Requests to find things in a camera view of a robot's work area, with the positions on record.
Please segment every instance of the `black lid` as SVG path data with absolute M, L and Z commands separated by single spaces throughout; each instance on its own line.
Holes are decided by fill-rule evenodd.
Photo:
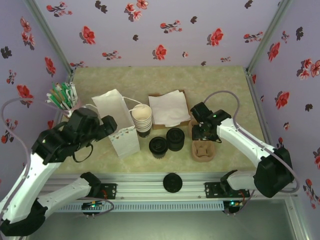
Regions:
M 169 173 L 163 179 L 163 186 L 169 193 L 176 193 L 182 188 L 182 179 L 175 173 Z
M 166 140 L 168 142 L 168 148 L 171 151 L 179 151 L 183 148 L 185 143 L 185 133 L 180 128 L 171 128 L 166 133 Z
M 153 154 L 164 154 L 168 150 L 167 140 L 162 136 L 156 136 L 149 142 L 149 149 Z

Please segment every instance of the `brown cup carrier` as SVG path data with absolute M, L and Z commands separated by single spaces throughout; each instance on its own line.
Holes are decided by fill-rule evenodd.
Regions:
M 188 125 L 188 132 L 192 138 L 192 127 L 198 124 L 195 119 L 191 119 Z M 213 141 L 192 141 L 191 152 L 193 160 L 199 163 L 210 162 L 216 155 L 215 143 Z

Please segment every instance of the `black cup lid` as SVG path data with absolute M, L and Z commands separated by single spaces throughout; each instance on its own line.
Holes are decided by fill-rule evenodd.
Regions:
M 176 193 L 182 188 L 182 179 L 175 173 L 169 173 L 163 179 L 163 186 L 169 193 Z
M 166 133 L 166 140 L 174 144 L 181 143 L 185 140 L 185 133 L 180 128 L 171 128 Z
M 161 136 L 156 136 L 149 142 L 149 149 L 154 154 L 165 153 L 168 150 L 167 140 Z

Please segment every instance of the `stack of paper cups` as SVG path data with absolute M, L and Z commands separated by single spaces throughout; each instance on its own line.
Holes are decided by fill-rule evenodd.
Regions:
M 152 110 L 146 104 L 138 104 L 132 110 L 132 119 L 138 135 L 142 138 L 150 134 L 152 127 Z

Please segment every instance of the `white paper bag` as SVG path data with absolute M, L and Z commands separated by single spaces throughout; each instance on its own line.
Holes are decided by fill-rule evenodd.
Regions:
M 125 103 L 117 89 L 92 98 L 101 118 L 110 115 L 114 118 L 117 129 L 109 135 L 112 145 L 120 159 L 140 151 L 137 131 Z

